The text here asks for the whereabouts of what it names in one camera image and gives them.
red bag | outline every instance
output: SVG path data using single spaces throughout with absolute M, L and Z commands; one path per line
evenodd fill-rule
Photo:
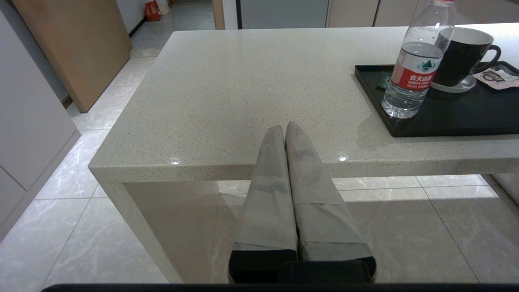
M 162 16 L 160 14 L 159 6 L 155 0 L 146 3 L 146 6 L 144 7 L 144 14 L 146 15 L 147 21 L 157 21 L 160 20 L 160 17 Z

black mug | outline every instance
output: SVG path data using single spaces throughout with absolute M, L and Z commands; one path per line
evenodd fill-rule
M 443 35 L 451 29 L 440 31 L 436 44 L 448 42 Z M 433 82 L 444 86 L 456 86 L 468 75 L 476 74 L 494 66 L 501 56 L 501 49 L 493 45 L 494 38 L 488 33 L 466 28 L 454 28 L 452 39 Z M 477 66 L 488 50 L 495 50 L 492 61 Z

wall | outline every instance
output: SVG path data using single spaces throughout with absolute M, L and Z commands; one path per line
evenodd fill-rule
M 126 31 L 130 33 L 144 18 L 144 3 L 151 0 L 117 0 L 122 21 Z
M 65 97 L 67 97 L 65 86 L 54 71 L 52 65 L 43 54 L 42 50 L 39 48 L 38 43 L 33 38 L 22 18 L 16 9 L 12 6 L 12 3 L 7 2 L 6 0 L 0 0 L 0 11 L 6 18 L 7 22 L 9 22 L 10 26 L 22 42 L 29 55 L 31 55 L 34 63 L 36 63 L 56 96 L 60 100 L 63 100 Z
M 236 15 L 236 0 L 223 0 L 224 22 L 226 30 L 238 29 L 238 17 Z

table top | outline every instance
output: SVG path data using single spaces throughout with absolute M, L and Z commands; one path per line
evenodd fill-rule
M 519 67 L 519 23 L 463 26 Z M 89 168 L 100 182 L 249 179 L 265 131 L 296 121 L 332 177 L 519 172 L 519 135 L 389 135 L 354 65 L 393 64 L 405 31 L 174 32 Z

water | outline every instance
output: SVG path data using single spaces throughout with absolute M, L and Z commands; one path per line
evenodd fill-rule
M 440 59 L 443 55 L 440 48 L 418 42 L 402 44 L 402 50 L 408 54 L 429 59 Z M 382 100 L 382 107 L 390 116 L 410 118 L 418 113 L 427 90 L 428 88 L 425 90 L 404 89 L 389 80 L 388 88 Z

